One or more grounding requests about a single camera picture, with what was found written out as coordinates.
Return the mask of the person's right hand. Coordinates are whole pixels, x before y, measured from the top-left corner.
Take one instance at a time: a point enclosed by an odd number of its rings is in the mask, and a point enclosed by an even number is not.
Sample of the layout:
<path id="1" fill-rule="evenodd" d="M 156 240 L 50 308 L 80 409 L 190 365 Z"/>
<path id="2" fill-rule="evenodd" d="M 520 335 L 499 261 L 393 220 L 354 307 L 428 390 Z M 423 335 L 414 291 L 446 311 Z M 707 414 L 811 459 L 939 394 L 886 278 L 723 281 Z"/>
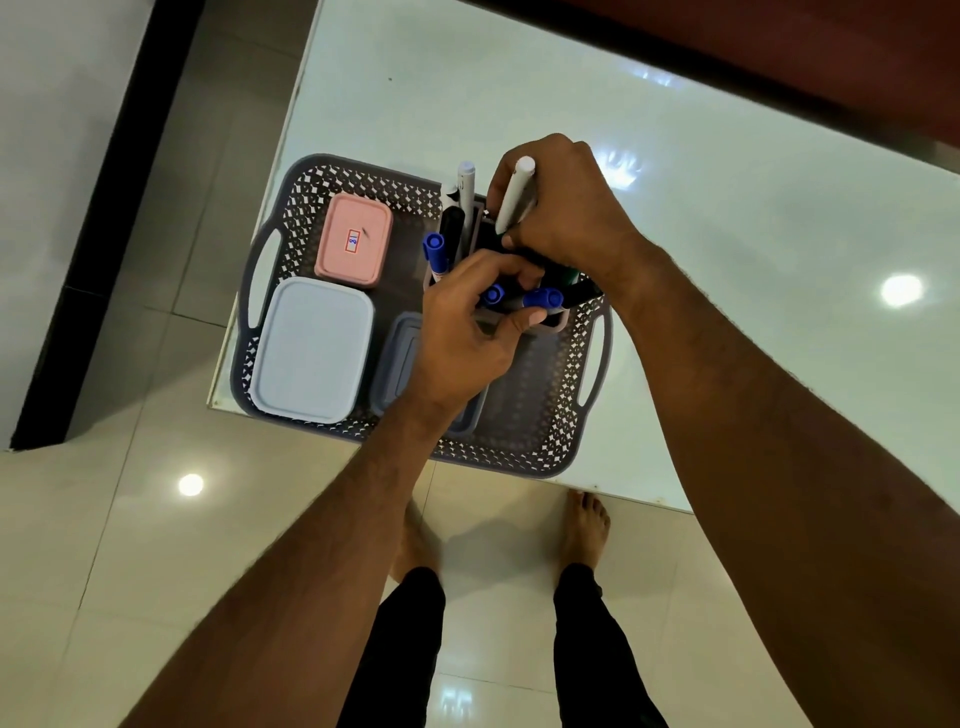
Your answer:
<path id="1" fill-rule="evenodd" d="M 612 298 L 662 285 L 672 261 L 631 222 L 586 142 L 553 133 L 506 154 L 535 160 L 536 204 L 505 248 L 578 269 Z"/>

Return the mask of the person's left hand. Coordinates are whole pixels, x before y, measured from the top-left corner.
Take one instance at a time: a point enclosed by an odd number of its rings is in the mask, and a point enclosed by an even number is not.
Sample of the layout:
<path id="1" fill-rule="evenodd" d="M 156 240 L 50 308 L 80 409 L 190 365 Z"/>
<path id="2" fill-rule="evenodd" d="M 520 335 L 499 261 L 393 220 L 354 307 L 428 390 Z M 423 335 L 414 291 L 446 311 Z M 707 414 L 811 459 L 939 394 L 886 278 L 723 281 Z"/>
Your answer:
<path id="1" fill-rule="evenodd" d="M 521 256 L 483 249 L 432 286 L 424 295 L 414 368 L 402 398 L 445 430 L 474 396 L 508 372 L 522 339 L 480 342 L 474 318 L 479 295 L 502 275 L 525 289 L 539 287 L 544 273 Z"/>

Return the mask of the white marker pen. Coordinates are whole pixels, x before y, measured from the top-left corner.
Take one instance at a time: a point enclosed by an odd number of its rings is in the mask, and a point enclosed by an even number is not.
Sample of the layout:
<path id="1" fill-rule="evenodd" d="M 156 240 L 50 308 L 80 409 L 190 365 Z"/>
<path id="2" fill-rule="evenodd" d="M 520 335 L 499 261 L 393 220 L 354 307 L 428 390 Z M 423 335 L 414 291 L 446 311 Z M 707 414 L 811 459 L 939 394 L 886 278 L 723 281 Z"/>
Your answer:
<path id="1" fill-rule="evenodd" d="M 494 221 L 494 231 L 498 237 L 504 236 L 511 227 L 520 223 L 534 206 L 535 174 L 536 161 L 533 157 L 523 155 L 516 161 Z"/>

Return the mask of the person's right forearm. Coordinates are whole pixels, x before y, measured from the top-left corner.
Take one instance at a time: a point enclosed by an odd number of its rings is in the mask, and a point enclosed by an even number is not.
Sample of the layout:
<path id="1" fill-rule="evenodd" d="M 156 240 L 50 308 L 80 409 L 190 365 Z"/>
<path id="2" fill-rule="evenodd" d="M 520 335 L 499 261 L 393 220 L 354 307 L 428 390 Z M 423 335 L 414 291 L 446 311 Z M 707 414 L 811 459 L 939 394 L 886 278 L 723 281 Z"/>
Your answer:
<path id="1" fill-rule="evenodd" d="M 960 728 L 960 514 L 630 235 L 595 273 L 680 485 L 816 728 Z"/>

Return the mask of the person's left forearm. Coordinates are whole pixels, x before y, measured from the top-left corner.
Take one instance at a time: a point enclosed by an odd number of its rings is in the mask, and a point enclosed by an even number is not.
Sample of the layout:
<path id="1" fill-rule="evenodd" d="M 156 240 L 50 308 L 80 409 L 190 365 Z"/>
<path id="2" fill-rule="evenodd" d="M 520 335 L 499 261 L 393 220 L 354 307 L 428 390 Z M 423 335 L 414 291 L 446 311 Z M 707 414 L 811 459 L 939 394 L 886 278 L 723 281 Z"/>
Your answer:
<path id="1" fill-rule="evenodd" d="M 471 397 L 408 385 L 194 627 L 119 728 L 333 728 L 416 482 Z"/>

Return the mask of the mauve plastic pen holder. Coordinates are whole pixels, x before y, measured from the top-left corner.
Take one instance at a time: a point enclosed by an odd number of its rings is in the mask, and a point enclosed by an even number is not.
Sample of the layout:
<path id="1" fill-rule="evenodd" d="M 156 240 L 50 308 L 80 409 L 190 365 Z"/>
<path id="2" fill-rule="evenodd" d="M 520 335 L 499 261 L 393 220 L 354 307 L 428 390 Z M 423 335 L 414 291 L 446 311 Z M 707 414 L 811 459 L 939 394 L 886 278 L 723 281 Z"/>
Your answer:
<path id="1" fill-rule="evenodd" d="M 474 207 L 474 213 L 475 214 L 473 216 L 472 224 L 470 226 L 466 226 L 466 224 L 463 225 L 461 245 L 459 249 L 459 254 L 457 256 L 457 260 L 452 270 L 450 270 L 445 277 L 448 277 L 449 274 L 454 270 L 454 268 L 460 262 L 465 261 L 472 254 L 480 252 L 482 250 L 488 250 L 485 247 L 485 242 L 487 241 L 488 238 L 494 237 L 495 222 L 489 216 L 485 215 L 484 212 L 477 205 Z M 439 225 L 440 225 L 440 222 L 438 222 L 438 228 L 435 231 L 435 233 L 438 233 Z M 510 250 L 508 249 L 508 251 L 495 251 L 495 253 L 510 254 Z M 496 279 L 494 283 L 492 283 L 492 285 L 493 284 L 503 285 L 506 289 L 505 298 L 509 299 L 511 297 L 521 295 L 526 291 L 533 290 L 536 288 L 541 288 L 541 287 L 558 288 L 556 284 L 556 272 L 559 266 L 557 264 L 554 264 L 548 261 L 542 256 L 538 257 L 532 251 L 523 251 L 520 255 L 524 259 L 533 262 L 535 266 L 542 268 L 544 270 L 544 273 L 546 273 L 546 278 L 544 279 L 543 283 L 540 283 L 538 285 L 538 287 L 525 289 L 522 285 L 520 285 L 517 282 L 517 279 L 514 276 L 502 274 Z M 423 284 L 424 290 L 427 290 L 431 286 L 434 286 L 437 284 L 437 282 L 435 282 L 427 286 L 428 280 L 426 279 L 426 274 L 425 274 L 424 284 Z M 479 297 L 474 306 L 474 318 L 479 322 L 480 322 L 481 313 L 488 312 L 488 313 L 506 314 L 507 312 L 511 311 L 511 310 L 504 309 L 501 306 L 501 302 L 497 306 L 494 306 L 491 308 L 481 307 L 478 305 Z M 566 308 L 558 311 L 557 313 L 547 314 L 547 317 L 543 320 L 542 323 L 536 326 L 533 326 L 532 332 L 534 334 L 556 334 L 559 331 L 561 331 L 563 327 L 567 324 L 569 317 L 570 317 L 570 310 Z"/>

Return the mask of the black marker with white cap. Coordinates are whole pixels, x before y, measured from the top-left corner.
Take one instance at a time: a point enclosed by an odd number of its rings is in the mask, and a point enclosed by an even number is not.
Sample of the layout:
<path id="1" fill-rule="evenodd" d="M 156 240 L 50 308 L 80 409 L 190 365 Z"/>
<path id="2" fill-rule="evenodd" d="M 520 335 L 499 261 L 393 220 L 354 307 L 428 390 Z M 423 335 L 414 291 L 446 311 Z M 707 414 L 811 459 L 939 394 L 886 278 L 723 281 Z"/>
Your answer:
<path id="1" fill-rule="evenodd" d="M 452 270 L 459 255 L 466 213 L 460 203 L 459 188 L 455 183 L 446 183 L 440 188 L 441 215 L 438 234 L 443 237 L 447 271 Z"/>

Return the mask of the grey perforated plastic basket tray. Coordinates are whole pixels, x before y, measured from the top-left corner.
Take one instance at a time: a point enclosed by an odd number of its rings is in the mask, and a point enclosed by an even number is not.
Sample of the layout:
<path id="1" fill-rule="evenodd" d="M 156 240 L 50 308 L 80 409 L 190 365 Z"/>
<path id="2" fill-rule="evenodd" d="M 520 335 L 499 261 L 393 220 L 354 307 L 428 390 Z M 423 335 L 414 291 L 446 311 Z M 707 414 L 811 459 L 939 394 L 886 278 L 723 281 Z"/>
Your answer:
<path id="1" fill-rule="evenodd" d="M 319 423 L 270 414 L 250 394 L 265 340 L 262 323 L 251 322 L 251 304 L 261 304 L 266 312 L 283 282 L 315 277 L 322 228 L 330 202 L 341 192 L 383 203 L 393 214 L 385 270 L 369 296 L 373 361 L 365 366 L 358 402 L 346 418 Z M 403 314 L 421 311 L 424 287 L 430 284 L 422 240 L 437 231 L 441 215 L 437 181 L 329 153 L 294 162 L 253 238 L 237 293 L 228 379 L 234 403 L 271 424 L 356 443 L 367 440 L 378 423 L 370 402 L 378 360 L 392 325 Z M 526 335 L 510 370 L 481 396 L 472 431 L 444 436 L 433 458 L 535 479 L 556 477 L 570 467 L 609 367 L 612 319 L 605 298 L 594 297 L 559 315 L 555 326 Z"/>

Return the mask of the small grey-blue lidded container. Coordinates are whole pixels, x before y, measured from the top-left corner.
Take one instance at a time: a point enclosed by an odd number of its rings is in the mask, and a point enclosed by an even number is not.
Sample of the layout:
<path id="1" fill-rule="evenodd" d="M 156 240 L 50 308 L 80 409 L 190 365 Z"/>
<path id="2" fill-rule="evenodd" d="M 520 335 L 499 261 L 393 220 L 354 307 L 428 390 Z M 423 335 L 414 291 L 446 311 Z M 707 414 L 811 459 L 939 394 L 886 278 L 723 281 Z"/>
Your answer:
<path id="1" fill-rule="evenodd" d="M 422 325 L 423 316 L 418 312 L 403 312 L 390 325 L 368 393 L 369 407 L 377 417 L 384 415 L 409 382 Z M 485 387 L 463 407 L 447 429 L 447 437 L 462 439 L 474 433 L 488 391 L 489 388 Z"/>

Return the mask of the pink lidded plastic container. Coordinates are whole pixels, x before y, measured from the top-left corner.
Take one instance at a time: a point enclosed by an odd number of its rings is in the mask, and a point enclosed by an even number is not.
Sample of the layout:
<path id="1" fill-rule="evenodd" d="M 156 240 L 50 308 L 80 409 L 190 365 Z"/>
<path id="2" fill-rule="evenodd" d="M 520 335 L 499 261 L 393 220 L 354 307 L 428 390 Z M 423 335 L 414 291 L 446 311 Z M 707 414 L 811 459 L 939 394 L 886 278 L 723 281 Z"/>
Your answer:
<path id="1" fill-rule="evenodd" d="M 390 207 L 379 200 L 335 194 L 326 210 L 314 274 L 360 289 L 375 288 L 386 261 L 393 218 Z"/>

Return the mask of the large light blue lidded container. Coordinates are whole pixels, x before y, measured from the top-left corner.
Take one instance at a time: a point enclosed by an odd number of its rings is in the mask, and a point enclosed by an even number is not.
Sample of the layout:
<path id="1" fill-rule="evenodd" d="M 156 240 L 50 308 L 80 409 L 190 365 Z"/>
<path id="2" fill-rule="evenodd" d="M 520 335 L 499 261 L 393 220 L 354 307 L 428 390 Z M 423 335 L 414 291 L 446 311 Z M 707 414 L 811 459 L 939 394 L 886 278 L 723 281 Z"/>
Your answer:
<path id="1" fill-rule="evenodd" d="M 270 416 L 333 425 L 357 400 L 375 321 L 363 291 L 294 276 L 275 288 L 248 394 Z"/>

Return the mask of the person's right foot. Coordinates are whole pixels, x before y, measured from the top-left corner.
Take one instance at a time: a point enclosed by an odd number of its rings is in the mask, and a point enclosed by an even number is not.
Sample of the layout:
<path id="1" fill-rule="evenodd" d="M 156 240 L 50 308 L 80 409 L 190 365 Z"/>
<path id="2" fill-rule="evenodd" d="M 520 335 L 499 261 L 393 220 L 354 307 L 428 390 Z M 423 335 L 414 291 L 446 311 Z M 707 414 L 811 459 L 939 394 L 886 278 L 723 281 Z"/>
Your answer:
<path id="1" fill-rule="evenodd" d="M 609 539 L 610 515 L 601 499 L 587 491 L 569 490 L 563 506 L 557 577 L 571 565 L 595 570 Z"/>

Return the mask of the person's foot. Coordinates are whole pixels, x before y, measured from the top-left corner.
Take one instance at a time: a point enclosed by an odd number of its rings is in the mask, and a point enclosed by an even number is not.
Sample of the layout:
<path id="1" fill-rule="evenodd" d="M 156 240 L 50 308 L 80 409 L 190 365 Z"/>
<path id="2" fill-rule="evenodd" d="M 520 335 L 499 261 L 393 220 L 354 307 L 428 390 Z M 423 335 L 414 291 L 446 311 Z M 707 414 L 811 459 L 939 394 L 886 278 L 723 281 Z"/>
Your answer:
<path id="1" fill-rule="evenodd" d="M 563 506 L 557 577 L 571 565 L 595 570 L 609 539 L 610 515 L 601 499 L 587 491 L 569 490 Z"/>
<path id="2" fill-rule="evenodd" d="M 403 516 L 398 551 L 390 566 L 390 579 L 397 584 L 416 569 L 442 573 L 443 542 L 424 520 L 422 509 L 410 499 Z"/>

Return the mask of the person's left foot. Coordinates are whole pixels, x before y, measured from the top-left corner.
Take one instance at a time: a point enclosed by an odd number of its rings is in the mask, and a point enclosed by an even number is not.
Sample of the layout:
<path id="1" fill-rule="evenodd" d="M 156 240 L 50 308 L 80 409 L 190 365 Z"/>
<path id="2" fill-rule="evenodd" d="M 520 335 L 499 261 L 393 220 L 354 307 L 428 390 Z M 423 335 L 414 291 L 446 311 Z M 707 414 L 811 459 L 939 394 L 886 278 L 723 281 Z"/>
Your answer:
<path id="1" fill-rule="evenodd" d="M 422 509 L 410 499 L 403 516 L 398 551 L 390 566 L 390 579 L 397 584 L 416 569 L 442 573 L 443 542 L 424 520 Z"/>

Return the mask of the person's right leg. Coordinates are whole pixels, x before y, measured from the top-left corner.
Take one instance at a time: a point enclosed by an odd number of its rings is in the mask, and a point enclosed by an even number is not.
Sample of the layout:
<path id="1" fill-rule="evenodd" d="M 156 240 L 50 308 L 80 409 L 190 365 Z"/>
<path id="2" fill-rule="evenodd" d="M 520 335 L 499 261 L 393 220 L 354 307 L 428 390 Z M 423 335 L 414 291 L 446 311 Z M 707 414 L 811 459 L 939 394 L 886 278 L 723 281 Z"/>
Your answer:
<path id="1" fill-rule="evenodd" d="M 569 564 L 554 591 L 554 671 L 562 728 L 668 728 L 594 570 Z"/>

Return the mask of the person's leg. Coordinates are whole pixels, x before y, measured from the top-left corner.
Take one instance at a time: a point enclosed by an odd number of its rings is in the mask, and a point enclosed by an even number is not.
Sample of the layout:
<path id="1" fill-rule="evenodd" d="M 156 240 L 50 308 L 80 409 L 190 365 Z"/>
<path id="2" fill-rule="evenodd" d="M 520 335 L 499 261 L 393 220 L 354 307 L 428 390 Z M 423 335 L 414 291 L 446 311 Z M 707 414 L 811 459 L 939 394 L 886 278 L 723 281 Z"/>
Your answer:
<path id="1" fill-rule="evenodd" d="M 554 671 L 562 728 L 668 728 L 594 570 L 569 564 L 554 591 Z"/>
<path id="2" fill-rule="evenodd" d="M 446 595 L 418 566 L 382 601 L 336 728 L 425 728 Z"/>

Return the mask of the person's left leg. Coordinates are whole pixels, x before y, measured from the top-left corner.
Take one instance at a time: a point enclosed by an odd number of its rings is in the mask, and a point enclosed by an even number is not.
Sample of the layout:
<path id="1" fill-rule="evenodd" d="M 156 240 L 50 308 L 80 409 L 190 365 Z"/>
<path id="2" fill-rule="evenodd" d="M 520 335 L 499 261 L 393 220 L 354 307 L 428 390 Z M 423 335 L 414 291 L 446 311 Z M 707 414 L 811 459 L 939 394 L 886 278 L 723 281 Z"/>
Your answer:
<path id="1" fill-rule="evenodd" d="M 425 728 L 446 595 L 418 566 L 382 601 L 336 728 Z"/>

